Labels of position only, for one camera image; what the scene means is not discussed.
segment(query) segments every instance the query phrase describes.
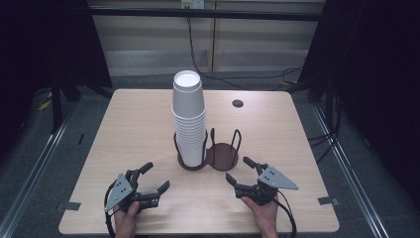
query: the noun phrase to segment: stack of paper cups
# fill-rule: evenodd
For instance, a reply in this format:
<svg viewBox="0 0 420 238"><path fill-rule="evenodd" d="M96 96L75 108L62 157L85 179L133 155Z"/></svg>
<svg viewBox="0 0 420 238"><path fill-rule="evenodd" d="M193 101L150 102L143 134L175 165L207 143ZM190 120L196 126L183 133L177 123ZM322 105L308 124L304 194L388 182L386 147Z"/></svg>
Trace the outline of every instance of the stack of paper cups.
<svg viewBox="0 0 420 238"><path fill-rule="evenodd" d="M188 167L200 166L205 150L206 106L198 73L185 70L175 75L172 113L176 143L184 164Z"/></svg>

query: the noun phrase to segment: black backdrop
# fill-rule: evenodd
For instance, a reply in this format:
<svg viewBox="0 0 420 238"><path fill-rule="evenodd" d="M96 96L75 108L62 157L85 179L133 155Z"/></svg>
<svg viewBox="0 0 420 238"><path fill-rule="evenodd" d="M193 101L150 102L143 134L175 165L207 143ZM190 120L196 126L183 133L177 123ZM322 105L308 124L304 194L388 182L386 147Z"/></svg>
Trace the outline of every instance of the black backdrop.
<svg viewBox="0 0 420 238"><path fill-rule="evenodd" d="M352 20L318 25L300 79L315 78L318 98L331 78L349 116L420 207L420 3L364 2L326 2L324 13Z"/></svg>
<svg viewBox="0 0 420 238"><path fill-rule="evenodd" d="M53 75L67 98L77 84L112 86L92 17L54 9L60 7L88 5L86 0L0 3L2 155L13 145L34 92L50 87Z"/></svg>

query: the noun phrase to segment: metal cup holder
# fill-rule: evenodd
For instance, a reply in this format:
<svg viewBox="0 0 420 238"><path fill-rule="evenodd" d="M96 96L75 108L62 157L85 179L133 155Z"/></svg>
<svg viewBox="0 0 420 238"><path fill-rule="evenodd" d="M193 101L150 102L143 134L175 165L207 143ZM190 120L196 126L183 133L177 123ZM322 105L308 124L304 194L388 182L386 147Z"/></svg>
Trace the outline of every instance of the metal cup holder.
<svg viewBox="0 0 420 238"><path fill-rule="evenodd" d="M234 142L237 135L238 135L238 145L237 145L237 148L234 148ZM178 151L178 156L177 156L178 162L184 169L188 171L198 171L204 168L208 164L218 171L229 171L236 165L236 163L238 162L238 152L241 147L241 141L242 141L241 132L238 129L235 130L234 136L232 138L232 143L230 145L227 143L216 144L214 128L211 129L210 137L212 140L212 147L210 149L206 149L205 147L206 147L207 139L208 139L208 134L206 131L206 137L203 142L203 154L202 154L201 165L197 167L189 167L183 162L182 156L179 153L179 148L176 143L176 133L173 135L173 143L175 144L175 148Z"/></svg>

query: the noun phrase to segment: table top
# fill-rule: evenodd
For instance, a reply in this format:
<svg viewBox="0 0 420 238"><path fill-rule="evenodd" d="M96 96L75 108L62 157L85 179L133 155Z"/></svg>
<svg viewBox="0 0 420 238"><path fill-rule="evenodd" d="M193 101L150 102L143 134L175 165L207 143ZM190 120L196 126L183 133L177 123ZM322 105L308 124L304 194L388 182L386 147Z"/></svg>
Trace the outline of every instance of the table top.
<svg viewBox="0 0 420 238"><path fill-rule="evenodd" d="M240 99L241 108L232 102ZM159 206L138 216L138 234L253 234L259 233L251 211L235 198L225 172L207 165L195 172L183 169L173 144L172 91L165 89L119 89L98 130L67 210L59 225L63 234L107 234L103 199L119 173L154 167L139 177L138 191L156 192L167 179L170 188ZM239 161L229 171L238 183L257 183L257 172L242 162L280 170L299 186L286 190L298 232L334 232L339 222L331 204L291 96L286 92L204 90L206 128L215 128L216 143L231 143L239 129L242 144ZM279 201L285 204L282 197ZM286 213L278 210L277 231L290 232Z"/></svg>

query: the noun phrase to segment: hand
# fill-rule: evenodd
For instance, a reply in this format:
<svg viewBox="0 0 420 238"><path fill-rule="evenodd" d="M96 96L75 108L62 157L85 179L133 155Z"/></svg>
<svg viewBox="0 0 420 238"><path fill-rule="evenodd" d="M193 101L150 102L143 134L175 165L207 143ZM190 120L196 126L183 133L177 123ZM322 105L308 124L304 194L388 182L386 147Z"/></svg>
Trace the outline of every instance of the hand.
<svg viewBox="0 0 420 238"><path fill-rule="evenodd" d="M127 213L118 210L120 208L119 205L114 207L116 238L133 238L136 235L136 214L139 207L140 203L138 201L135 201L130 205Z"/></svg>
<svg viewBox="0 0 420 238"><path fill-rule="evenodd" d="M253 212L254 220L262 233L262 238L277 238L277 204L271 201L268 204L259 206L247 196L243 196L241 200Z"/></svg>

